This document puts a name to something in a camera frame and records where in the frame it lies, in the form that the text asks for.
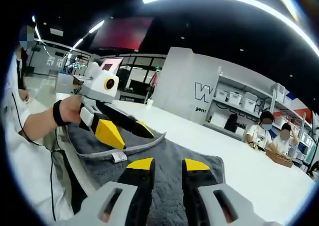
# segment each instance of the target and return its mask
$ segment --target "bracelet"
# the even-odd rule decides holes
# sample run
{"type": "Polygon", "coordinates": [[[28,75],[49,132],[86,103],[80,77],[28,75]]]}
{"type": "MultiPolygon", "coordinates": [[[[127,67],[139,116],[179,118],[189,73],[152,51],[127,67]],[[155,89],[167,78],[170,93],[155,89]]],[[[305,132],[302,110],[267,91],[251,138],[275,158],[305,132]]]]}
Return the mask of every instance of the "bracelet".
{"type": "Polygon", "coordinates": [[[55,123],[58,126],[66,126],[67,124],[69,124],[69,122],[64,122],[62,120],[61,113],[60,113],[61,101],[62,100],[59,100],[53,105],[53,118],[54,118],[55,123]]]}

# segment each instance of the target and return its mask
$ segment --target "wooden box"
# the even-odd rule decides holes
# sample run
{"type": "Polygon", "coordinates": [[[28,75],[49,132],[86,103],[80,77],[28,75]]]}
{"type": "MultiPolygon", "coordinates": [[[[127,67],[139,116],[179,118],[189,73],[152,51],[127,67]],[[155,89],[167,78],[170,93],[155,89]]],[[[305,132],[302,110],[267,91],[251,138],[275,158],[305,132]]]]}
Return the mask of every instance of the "wooden box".
{"type": "Polygon", "coordinates": [[[288,158],[286,158],[285,156],[276,154],[272,151],[266,150],[266,155],[272,159],[272,161],[276,162],[277,164],[280,165],[284,165],[287,166],[289,168],[292,167],[293,162],[291,162],[291,160],[289,160],[288,158]]]}

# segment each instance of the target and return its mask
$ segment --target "yellow circular sensor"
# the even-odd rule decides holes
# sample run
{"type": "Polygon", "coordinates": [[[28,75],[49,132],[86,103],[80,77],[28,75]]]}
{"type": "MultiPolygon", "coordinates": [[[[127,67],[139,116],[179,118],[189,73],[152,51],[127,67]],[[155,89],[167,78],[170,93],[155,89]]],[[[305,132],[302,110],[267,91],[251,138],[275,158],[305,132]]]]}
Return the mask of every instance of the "yellow circular sensor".
{"type": "Polygon", "coordinates": [[[105,90],[110,90],[115,84],[115,81],[113,78],[107,78],[104,82],[104,88],[105,90]]]}

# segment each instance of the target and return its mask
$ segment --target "black ceiling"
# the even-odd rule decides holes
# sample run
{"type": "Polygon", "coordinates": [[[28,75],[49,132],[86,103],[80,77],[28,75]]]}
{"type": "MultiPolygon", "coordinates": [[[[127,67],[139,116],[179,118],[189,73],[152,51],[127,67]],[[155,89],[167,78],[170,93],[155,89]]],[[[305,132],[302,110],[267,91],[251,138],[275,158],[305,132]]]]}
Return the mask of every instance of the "black ceiling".
{"type": "MultiPolygon", "coordinates": [[[[290,16],[278,0],[259,1],[290,16]]],[[[68,46],[108,16],[152,16],[154,21],[140,53],[167,54],[171,46],[191,48],[259,72],[319,112],[318,56],[290,28],[255,7],[231,0],[162,0],[151,4],[142,0],[37,0],[35,4],[32,13],[42,39],[68,46]],[[63,30],[63,37],[51,34],[50,28],[63,30]]],[[[316,16],[306,16],[301,25],[318,46],[316,21],[316,16]]],[[[89,35],[78,48],[102,56],[130,51],[92,50],[93,37],[89,35]]]]}

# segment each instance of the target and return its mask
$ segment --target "white counter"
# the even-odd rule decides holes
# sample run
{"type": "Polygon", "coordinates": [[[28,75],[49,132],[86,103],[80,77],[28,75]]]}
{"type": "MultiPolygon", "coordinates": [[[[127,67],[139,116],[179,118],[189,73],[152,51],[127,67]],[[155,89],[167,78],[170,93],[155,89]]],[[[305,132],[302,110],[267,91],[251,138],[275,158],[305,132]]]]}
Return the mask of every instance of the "white counter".
{"type": "MultiPolygon", "coordinates": [[[[66,96],[57,94],[58,99],[66,96]]],[[[167,132],[166,139],[174,143],[221,157],[226,183],[250,200],[256,214],[266,221],[288,223],[315,186],[301,169],[276,164],[265,153],[214,130],[155,107],[123,101],[114,104],[150,128],[167,132]]]]}

